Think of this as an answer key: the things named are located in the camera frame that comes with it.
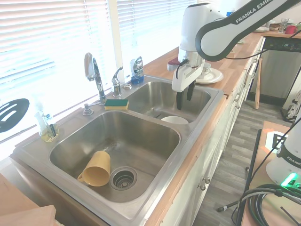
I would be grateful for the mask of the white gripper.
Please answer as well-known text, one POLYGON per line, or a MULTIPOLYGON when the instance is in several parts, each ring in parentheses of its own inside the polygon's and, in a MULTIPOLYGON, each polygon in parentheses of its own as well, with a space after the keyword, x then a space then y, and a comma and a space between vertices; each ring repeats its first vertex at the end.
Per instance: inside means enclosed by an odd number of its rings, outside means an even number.
POLYGON ((195 88, 195 80, 201 75, 204 67, 204 60, 200 66, 191 66, 188 59, 184 59, 174 72, 172 80, 172 90, 176 91, 176 106, 182 109, 184 90, 188 87, 187 100, 192 99, 195 88))

